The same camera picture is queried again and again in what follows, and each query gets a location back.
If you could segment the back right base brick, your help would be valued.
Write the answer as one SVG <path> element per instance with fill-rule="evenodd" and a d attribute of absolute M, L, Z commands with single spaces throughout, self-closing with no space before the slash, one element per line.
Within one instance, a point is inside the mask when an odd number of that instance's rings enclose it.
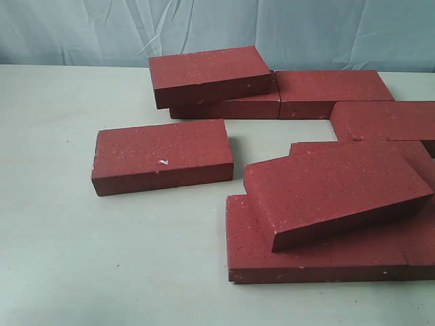
<path fill-rule="evenodd" d="M 337 102 L 393 101 L 375 70 L 275 71 L 280 120 L 327 120 Z"/>

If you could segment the back left base brick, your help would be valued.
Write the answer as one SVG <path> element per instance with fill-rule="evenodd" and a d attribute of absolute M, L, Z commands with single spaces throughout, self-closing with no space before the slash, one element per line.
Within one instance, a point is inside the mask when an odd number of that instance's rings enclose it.
<path fill-rule="evenodd" d="M 185 107 L 171 107 L 172 119 L 276 120 L 281 99 L 278 91 Z"/>

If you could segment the middle row red brick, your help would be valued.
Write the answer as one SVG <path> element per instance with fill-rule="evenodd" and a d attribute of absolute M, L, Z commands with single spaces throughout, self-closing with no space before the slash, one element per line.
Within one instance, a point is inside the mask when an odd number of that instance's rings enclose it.
<path fill-rule="evenodd" d="M 420 141 L 324 141 L 297 142 L 290 145 L 289 156 L 367 145 L 377 149 L 395 149 L 434 190 L 434 159 Z"/>

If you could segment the front right base brick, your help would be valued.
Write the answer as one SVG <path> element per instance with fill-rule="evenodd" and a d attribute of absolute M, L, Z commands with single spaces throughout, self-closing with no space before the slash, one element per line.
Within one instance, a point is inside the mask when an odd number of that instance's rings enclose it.
<path fill-rule="evenodd" d="M 408 264 L 398 280 L 434 280 L 434 200 L 399 224 L 397 237 Z"/>

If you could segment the front left base brick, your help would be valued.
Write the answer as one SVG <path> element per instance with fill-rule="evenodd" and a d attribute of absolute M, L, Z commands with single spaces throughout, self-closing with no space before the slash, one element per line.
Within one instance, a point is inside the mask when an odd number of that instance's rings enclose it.
<path fill-rule="evenodd" d="M 228 280 L 235 284 L 395 280 L 408 266 L 396 236 L 382 227 L 274 253 L 241 194 L 226 199 L 226 242 Z"/>

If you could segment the blue-grey backdrop cloth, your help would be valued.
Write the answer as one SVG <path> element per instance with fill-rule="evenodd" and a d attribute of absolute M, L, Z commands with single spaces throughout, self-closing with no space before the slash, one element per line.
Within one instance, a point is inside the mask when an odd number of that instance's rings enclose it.
<path fill-rule="evenodd" d="M 249 45 L 276 70 L 432 72 L 434 2 L 1 2 L 3 64 L 146 67 Z"/>

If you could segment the base brick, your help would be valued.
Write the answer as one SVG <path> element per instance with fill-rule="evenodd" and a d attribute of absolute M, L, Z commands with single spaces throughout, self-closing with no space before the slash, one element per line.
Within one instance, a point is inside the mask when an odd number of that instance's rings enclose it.
<path fill-rule="evenodd" d="M 408 264 L 398 280 L 434 280 L 434 200 L 399 224 L 397 237 Z"/>
<path fill-rule="evenodd" d="M 171 107 L 172 119 L 276 120 L 281 99 L 278 91 L 185 107 Z"/>
<path fill-rule="evenodd" d="M 395 280 L 408 266 L 396 236 L 382 227 L 274 253 L 241 194 L 226 199 L 226 242 L 228 280 L 235 284 Z"/>
<path fill-rule="evenodd" d="M 280 120 L 327 120 L 337 102 L 393 101 L 375 70 L 275 71 Z"/>

